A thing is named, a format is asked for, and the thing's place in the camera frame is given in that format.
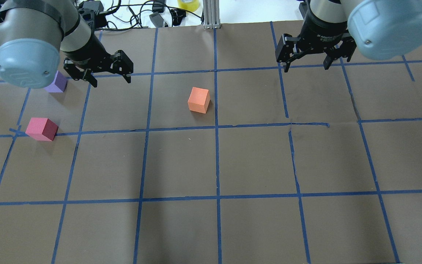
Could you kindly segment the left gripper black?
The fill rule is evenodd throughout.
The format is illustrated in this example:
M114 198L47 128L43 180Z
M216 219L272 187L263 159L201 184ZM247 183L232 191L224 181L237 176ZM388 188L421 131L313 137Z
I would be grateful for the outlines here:
M92 87L98 86L93 73L110 72L121 75L130 84L131 74L134 72L134 63L123 50L113 54L106 51L100 40L91 35L87 43L75 50L65 52L63 69L74 80L89 82Z

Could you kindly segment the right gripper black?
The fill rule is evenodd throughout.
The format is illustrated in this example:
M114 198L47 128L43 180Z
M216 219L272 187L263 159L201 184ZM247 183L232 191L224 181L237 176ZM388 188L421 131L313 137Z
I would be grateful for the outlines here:
M300 33L293 37L283 34L278 40L275 57L279 63L284 63L287 73L291 62L305 55L326 53L323 67L328 70L334 61L345 58L350 62L356 50L356 43L347 30L347 20L328 22L320 19L312 11L304 17Z

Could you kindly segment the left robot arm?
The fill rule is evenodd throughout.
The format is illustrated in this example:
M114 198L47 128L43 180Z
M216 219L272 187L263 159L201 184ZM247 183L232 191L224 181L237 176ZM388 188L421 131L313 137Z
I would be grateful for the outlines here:
M95 35L96 15L85 19L72 0L7 0L0 8L0 78L22 88L48 87L60 53L74 80L97 87L94 73L131 82L134 64L123 50L107 52Z

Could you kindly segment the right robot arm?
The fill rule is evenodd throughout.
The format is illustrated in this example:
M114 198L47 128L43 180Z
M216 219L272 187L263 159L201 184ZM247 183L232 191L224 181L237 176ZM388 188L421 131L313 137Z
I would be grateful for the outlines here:
M405 55L422 45L422 0L302 0L300 33L284 33L275 58L288 72L306 55L325 54L326 70L355 52L382 61Z

